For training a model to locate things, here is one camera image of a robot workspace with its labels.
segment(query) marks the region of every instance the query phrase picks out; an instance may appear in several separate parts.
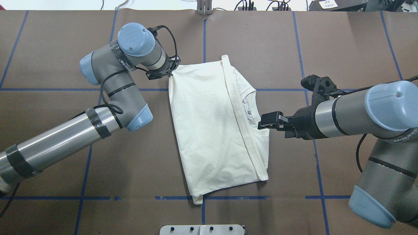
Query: cable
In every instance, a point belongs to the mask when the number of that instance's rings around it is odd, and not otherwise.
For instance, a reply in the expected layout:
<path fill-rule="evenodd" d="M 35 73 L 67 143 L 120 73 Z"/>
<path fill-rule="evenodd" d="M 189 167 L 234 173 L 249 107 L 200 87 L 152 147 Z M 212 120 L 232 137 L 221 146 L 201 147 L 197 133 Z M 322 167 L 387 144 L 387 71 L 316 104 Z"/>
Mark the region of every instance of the cable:
<path fill-rule="evenodd" d="M 175 59 L 177 59 L 177 57 L 178 57 L 178 54 L 177 54 L 177 43 L 176 43 L 176 39 L 174 38 L 174 35 L 173 35 L 173 33 L 171 32 L 171 30 L 167 27 L 167 26 L 165 26 L 165 25 L 160 25 L 160 26 L 157 26 L 157 27 L 155 27 L 154 29 L 154 31 L 158 31 L 158 30 L 160 30 L 161 28 L 165 28 L 169 33 L 170 33 L 170 35 L 171 35 L 171 37 L 173 38 L 173 42 L 174 42 L 174 51 L 175 51 L 175 55 L 173 56 Z M 163 75 L 161 75 L 161 74 L 156 74 L 156 73 L 153 73 L 153 72 L 151 72 L 151 71 L 149 71 L 149 70 L 146 70 L 146 69 L 143 69 L 143 68 L 141 68 L 141 67 L 137 67 L 137 66 L 135 66 L 135 68 L 136 69 L 139 69 L 139 70 L 142 70 L 142 71 L 145 71 L 145 72 L 147 72 L 147 73 L 149 73 L 149 74 L 151 74 L 151 75 L 153 75 L 153 76 L 156 76 L 156 77 L 163 77 L 163 76 L 165 76 L 165 75 L 169 75 L 169 74 L 171 74 L 171 72 L 174 70 L 174 67 L 176 66 L 176 63 L 173 63 L 172 65 L 171 65 L 171 68 L 170 68 L 170 70 L 168 71 L 168 72 L 166 72 L 165 74 L 163 74 Z"/>
<path fill-rule="evenodd" d="M 15 190 L 13 190 L 12 195 L 10 196 L 9 201 L 4 206 L 3 210 L 0 213 L 0 218 L 3 217 L 3 215 L 6 213 L 7 209 L 9 208 L 10 204 L 12 203 L 13 199 L 15 198 L 16 192 L 18 191 L 18 188 L 20 186 L 20 182 L 16 185 Z"/>
<path fill-rule="evenodd" d="M 417 75 L 417 76 L 414 76 L 414 77 L 411 77 L 411 78 L 409 78 L 409 79 L 405 79 L 404 81 L 407 81 L 407 82 L 412 82 L 412 81 L 415 81 L 415 80 L 418 80 L 418 75 Z M 388 83 L 392 83 L 392 82 L 397 82 L 397 81 L 385 82 L 385 83 L 383 83 L 383 84 L 388 84 Z M 372 87 L 373 87 L 373 86 L 370 86 L 370 87 L 363 87 L 363 88 L 356 89 L 356 90 L 354 90 L 354 91 L 346 92 L 346 93 L 344 93 L 344 94 L 345 94 L 345 95 L 348 95 L 348 94 L 351 94 L 351 93 L 354 93 L 354 92 L 364 91 L 364 90 L 370 89 L 370 88 L 372 88 Z"/>
<path fill-rule="evenodd" d="M 360 172 L 363 172 L 362 166 L 360 165 L 360 159 L 359 159 L 359 152 L 360 152 L 360 146 L 363 143 L 364 138 L 366 138 L 367 134 L 364 134 L 362 136 L 362 138 L 360 139 L 359 143 L 357 144 L 357 149 L 356 149 L 356 162 L 357 162 L 357 167 L 359 168 Z"/>
<path fill-rule="evenodd" d="M 286 10 L 286 9 L 289 9 L 289 5 L 287 4 L 288 2 L 285 2 L 285 1 L 280 2 L 280 1 L 276 1 L 276 0 L 271 1 L 270 4 L 268 5 L 266 11 L 268 11 L 269 7 L 273 3 L 277 3 L 277 9 L 276 10 Z"/>
<path fill-rule="evenodd" d="M 237 5 L 235 6 L 234 10 L 236 10 L 238 8 L 238 5 L 242 2 L 242 10 L 244 10 L 244 1 L 247 2 L 247 0 L 241 0 L 237 3 Z"/>
<path fill-rule="evenodd" d="M 269 7 L 273 4 L 273 3 L 277 3 L 277 8 L 279 8 L 280 2 L 279 1 L 271 1 L 270 4 L 268 5 L 266 11 L 269 9 Z"/>
<path fill-rule="evenodd" d="M 125 70 L 122 70 L 122 71 L 119 71 L 119 72 L 115 72 L 115 73 L 113 73 L 113 74 L 109 75 L 107 78 L 105 78 L 105 79 L 101 82 L 101 84 L 100 84 L 100 96 L 102 97 L 103 103 L 104 103 L 107 107 L 109 107 L 109 109 L 110 109 L 110 110 L 113 110 L 113 111 L 114 111 L 115 113 L 117 113 L 117 114 L 123 114 L 123 110 L 122 110 L 120 107 L 118 107 L 118 106 L 116 106 L 116 105 L 109 104 L 109 103 L 107 102 L 107 100 L 105 99 L 105 96 L 103 95 L 103 86 L 104 86 L 105 82 L 106 82 L 109 78 L 113 77 L 114 75 L 121 74 L 121 73 L 124 73 L 124 72 L 126 72 L 126 71 L 125 71 Z"/>

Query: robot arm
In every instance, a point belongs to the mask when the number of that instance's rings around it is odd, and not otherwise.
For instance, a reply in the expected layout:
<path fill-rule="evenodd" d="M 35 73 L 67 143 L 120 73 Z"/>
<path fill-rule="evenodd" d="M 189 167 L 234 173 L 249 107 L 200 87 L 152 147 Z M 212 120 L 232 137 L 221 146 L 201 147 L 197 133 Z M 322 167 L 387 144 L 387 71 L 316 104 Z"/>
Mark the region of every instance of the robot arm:
<path fill-rule="evenodd" d="M 316 75 L 301 85 L 313 92 L 312 105 L 290 117 L 279 111 L 264 114 L 258 129 L 304 140 L 365 133 L 378 137 L 349 207 L 380 227 L 390 228 L 397 220 L 418 228 L 418 87 L 398 81 L 344 92 L 329 77 Z"/>
<path fill-rule="evenodd" d="M 180 63 L 177 50 L 174 57 L 168 57 L 155 38 L 162 27 L 165 26 L 146 29 L 138 23 L 126 24 L 117 40 L 80 61 L 83 75 L 90 83 L 101 84 L 101 91 L 104 89 L 110 102 L 103 98 L 104 105 L 88 108 L 68 122 L 1 152 L 0 197 L 12 192 L 22 180 L 111 133 L 124 127 L 135 131 L 152 120 L 152 113 L 129 72 L 142 64 L 148 69 L 147 77 L 157 79 L 170 76 L 177 68 Z"/>

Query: white t-shirt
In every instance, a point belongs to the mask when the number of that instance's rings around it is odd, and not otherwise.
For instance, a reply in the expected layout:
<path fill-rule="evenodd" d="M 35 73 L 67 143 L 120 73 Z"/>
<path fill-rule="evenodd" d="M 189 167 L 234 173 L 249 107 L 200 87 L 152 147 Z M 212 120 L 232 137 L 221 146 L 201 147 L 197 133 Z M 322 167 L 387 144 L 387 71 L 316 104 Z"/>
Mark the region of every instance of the white t-shirt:
<path fill-rule="evenodd" d="M 180 65 L 168 92 L 190 195 L 268 179 L 269 130 L 258 130 L 256 90 L 229 63 Z"/>

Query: metal bracket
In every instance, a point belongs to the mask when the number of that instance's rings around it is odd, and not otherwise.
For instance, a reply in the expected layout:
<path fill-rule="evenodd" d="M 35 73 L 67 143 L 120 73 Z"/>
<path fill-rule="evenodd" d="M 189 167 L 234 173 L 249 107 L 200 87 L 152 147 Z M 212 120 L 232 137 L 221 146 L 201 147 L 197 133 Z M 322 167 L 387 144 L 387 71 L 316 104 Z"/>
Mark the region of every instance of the metal bracket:
<path fill-rule="evenodd" d="M 198 15 L 212 15 L 212 0 L 197 0 Z"/>
<path fill-rule="evenodd" d="M 245 235 L 244 225 L 164 225 L 160 235 Z"/>

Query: metal plate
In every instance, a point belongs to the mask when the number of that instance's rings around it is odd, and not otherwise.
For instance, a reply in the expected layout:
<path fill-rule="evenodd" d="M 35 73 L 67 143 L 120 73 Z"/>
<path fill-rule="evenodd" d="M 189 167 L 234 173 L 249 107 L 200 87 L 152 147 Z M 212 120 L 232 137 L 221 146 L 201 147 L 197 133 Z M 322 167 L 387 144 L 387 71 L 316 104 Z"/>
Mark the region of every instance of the metal plate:
<path fill-rule="evenodd" d="M 160 229 L 160 235 L 245 235 L 245 226 L 243 225 L 164 225 Z"/>

